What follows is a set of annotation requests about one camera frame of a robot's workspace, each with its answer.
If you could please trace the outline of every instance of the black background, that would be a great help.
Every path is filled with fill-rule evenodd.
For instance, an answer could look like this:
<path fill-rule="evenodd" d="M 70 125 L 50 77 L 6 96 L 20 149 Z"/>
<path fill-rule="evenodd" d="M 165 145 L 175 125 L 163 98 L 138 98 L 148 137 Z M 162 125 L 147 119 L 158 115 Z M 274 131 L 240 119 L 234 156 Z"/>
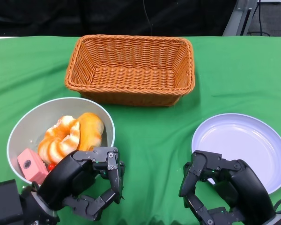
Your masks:
<path fill-rule="evenodd" d="M 145 0 L 154 36 L 221 36 L 236 0 Z M 150 35 L 143 0 L 0 0 L 0 36 Z"/>

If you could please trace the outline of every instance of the brown woven basket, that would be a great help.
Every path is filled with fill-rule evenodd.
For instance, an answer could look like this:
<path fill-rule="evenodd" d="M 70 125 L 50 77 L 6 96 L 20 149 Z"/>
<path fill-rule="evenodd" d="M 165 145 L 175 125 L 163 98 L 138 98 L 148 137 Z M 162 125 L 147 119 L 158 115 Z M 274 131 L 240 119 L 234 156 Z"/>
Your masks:
<path fill-rule="evenodd" d="M 192 45 L 177 37 L 83 36 L 65 86 L 103 104 L 174 105 L 194 88 Z"/>

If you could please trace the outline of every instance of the green tablecloth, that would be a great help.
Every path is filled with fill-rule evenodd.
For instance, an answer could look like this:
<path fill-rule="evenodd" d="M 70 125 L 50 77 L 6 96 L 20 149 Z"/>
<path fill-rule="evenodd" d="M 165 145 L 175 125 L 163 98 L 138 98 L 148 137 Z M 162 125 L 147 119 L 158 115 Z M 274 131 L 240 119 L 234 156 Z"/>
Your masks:
<path fill-rule="evenodd" d="M 196 87 L 170 108 L 104 105 L 116 126 L 115 146 L 126 164 L 125 200 L 104 211 L 104 225 L 198 224 L 178 197 L 182 168 L 190 160 L 192 135 L 205 119 L 244 113 L 281 135 L 281 37 L 190 37 Z M 16 176 L 6 158 L 8 136 L 31 108 L 53 98 L 79 96 L 63 80 L 75 37 L 21 37 L 0 40 L 0 182 Z M 25 185 L 17 179 L 19 190 Z M 87 194 L 108 187 L 99 179 Z M 208 184 L 198 197 L 210 209 L 227 206 Z M 281 198 L 281 188 L 271 195 Z M 61 224 L 89 224 L 59 212 Z"/>

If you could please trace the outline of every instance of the pink block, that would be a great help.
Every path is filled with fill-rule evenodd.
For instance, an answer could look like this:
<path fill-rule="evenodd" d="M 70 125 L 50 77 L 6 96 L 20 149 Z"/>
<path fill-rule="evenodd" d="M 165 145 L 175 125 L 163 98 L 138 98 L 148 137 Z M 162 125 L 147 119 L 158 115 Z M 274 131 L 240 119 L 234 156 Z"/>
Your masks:
<path fill-rule="evenodd" d="M 41 157 L 31 149 L 25 149 L 19 156 L 18 162 L 24 174 L 29 181 L 35 181 L 42 184 L 48 171 Z"/>

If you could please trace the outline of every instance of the small red tomato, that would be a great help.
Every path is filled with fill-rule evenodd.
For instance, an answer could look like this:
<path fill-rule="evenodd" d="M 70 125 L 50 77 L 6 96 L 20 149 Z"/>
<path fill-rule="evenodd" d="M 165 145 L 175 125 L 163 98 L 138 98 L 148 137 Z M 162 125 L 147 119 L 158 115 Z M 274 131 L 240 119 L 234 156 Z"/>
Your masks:
<path fill-rule="evenodd" d="M 56 167 L 56 165 L 54 163 L 51 163 L 48 165 L 48 170 L 51 171 L 54 169 L 54 167 Z"/>

